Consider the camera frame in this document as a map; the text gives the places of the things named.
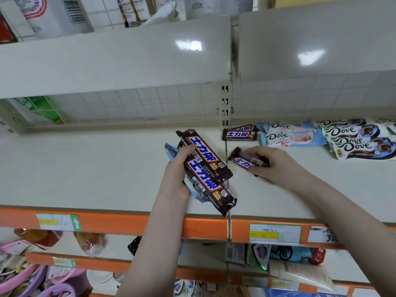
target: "finger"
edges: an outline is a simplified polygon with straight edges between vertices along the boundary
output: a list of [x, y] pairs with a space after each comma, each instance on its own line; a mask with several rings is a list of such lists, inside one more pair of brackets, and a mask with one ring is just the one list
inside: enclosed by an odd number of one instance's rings
[[176, 162], [178, 164], [183, 164], [187, 156], [193, 153], [194, 150], [195, 150], [195, 145], [184, 146], [179, 150], [173, 162]]
[[276, 152], [276, 149], [266, 147], [266, 146], [254, 146], [254, 147], [245, 149], [244, 152], [249, 153], [251, 155], [258, 154], [261, 156], [265, 156], [266, 158], [270, 158], [274, 154], [274, 152]]
[[270, 167], [255, 166], [248, 169], [248, 172], [269, 179], [272, 171]]

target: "right hand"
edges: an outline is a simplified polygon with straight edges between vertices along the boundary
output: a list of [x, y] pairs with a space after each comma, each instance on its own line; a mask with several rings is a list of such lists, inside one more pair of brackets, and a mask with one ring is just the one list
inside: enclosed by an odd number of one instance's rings
[[317, 178], [301, 167], [286, 151], [278, 148], [256, 146], [244, 150], [251, 155], [265, 156], [269, 167], [251, 167], [249, 172], [259, 175], [296, 194], [306, 194], [306, 190]]

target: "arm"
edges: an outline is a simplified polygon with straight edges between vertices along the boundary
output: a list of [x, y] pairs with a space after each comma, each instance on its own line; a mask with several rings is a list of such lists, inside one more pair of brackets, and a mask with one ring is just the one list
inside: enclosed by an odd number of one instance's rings
[[183, 147], [175, 160], [166, 165], [139, 248], [116, 297], [173, 296], [181, 231], [190, 195], [182, 183], [183, 163], [194, 149], [194, 145]]
[[245, 151], [265, 156], [270, 161], [270, 167], [252, 167], [249, 172], [314, 204], [377, 292], [382, 297], [396, 295], [396, 235], [392, 230], [309, 173], [285, 151], [261, 146]]

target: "left hand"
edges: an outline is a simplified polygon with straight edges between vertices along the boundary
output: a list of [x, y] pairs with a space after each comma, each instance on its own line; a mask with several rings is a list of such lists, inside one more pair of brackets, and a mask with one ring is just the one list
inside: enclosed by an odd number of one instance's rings
[[161, 180], [160, 192], [169, 197], [188, 198], [190, 191], [183, 183], [185, 175], [184, 161], [194, 150], [195, 145], [184, 146], [179, 150], [174, 161], [166, 165], [164, 176]]

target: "hand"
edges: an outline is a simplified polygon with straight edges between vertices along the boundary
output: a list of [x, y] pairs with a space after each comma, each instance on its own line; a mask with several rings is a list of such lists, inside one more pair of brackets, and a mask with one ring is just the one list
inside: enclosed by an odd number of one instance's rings
[[178, 196], [187, 199], [190, 195], [189, 189], [183, 184], [185, 175], [184, 161], [193, 153], [195, 145], [184, 146], [177, 153], [174, 161], [165, 167], [164, 176], [161, 180], [160, 193], [167, 196]]
[[305, 195], [312, 181], [318, 180], [284, 150], [256, 146], [244, 151], [251, 155], [265, 156], [270, 161], [269, 167], [251, 167], [250, 173], [271, 180], [296, 194]]

